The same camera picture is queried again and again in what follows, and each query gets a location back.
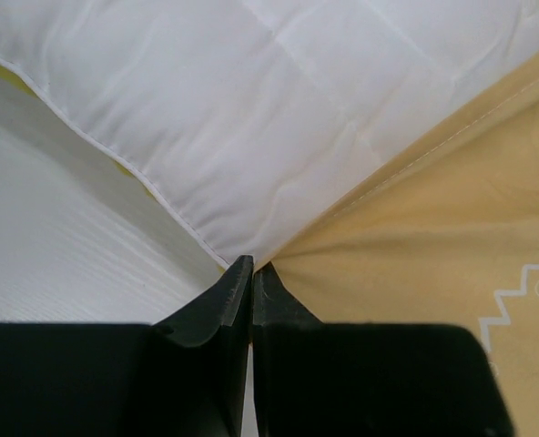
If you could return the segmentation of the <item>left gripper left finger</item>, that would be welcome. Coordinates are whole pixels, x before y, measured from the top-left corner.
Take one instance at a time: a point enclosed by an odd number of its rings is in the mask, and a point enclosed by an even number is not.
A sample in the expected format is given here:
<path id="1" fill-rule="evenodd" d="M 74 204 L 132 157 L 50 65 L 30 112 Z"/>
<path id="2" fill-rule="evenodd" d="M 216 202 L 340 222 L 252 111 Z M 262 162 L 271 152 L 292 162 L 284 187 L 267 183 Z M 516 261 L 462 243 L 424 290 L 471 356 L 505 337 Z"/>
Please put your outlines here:
<path id="1" fill-rule="evenodd" d="M 248 367 L 253 259 L 156 327 L 157 417 L 172 436 L 239 436 Z"/>

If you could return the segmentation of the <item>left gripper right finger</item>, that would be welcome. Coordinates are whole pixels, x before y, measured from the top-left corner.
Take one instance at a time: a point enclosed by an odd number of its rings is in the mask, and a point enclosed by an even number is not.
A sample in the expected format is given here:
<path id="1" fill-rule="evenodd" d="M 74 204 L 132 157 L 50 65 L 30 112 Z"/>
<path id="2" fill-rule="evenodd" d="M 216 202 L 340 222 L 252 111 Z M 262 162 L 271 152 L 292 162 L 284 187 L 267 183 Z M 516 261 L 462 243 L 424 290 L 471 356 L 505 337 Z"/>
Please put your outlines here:
<path id="1" fill-rule="evenodd" d="M 270 377 L 266 372 L 271 353 L 263 337 L 272 323 L 313 326 L 321 321 L 286 289 L 270 262 L 254 274 L 252 285 L 254 403 L 259 436 L 270 436 Z"/>

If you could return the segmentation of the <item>blue yellow cartoon pillowcase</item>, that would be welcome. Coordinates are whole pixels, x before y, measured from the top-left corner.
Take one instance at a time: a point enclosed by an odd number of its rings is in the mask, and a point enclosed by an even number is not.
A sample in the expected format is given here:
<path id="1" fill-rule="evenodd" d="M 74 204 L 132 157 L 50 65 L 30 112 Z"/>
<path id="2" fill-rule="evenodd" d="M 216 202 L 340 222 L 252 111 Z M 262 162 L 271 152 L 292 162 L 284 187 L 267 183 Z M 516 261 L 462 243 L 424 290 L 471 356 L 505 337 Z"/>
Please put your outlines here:
<path id="1" fill-rule="evenodd" d="M 454 322 L 501 379 L 539 382 L 539 53 L 273 262 L 328 320 Z"/>

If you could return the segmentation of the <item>white pillow yellow trim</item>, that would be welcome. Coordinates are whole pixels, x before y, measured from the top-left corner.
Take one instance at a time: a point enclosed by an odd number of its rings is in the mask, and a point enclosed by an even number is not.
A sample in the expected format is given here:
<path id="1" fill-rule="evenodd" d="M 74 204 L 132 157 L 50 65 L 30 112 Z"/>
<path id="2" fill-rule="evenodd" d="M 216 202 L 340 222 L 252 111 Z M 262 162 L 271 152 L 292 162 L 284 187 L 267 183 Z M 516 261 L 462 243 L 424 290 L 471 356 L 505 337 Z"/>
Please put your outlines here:
<path id="1" fill-rule="evenodd" d="M 539 1 L 0 1 L 0 66 L 222 265 L 537 52 Z"/>

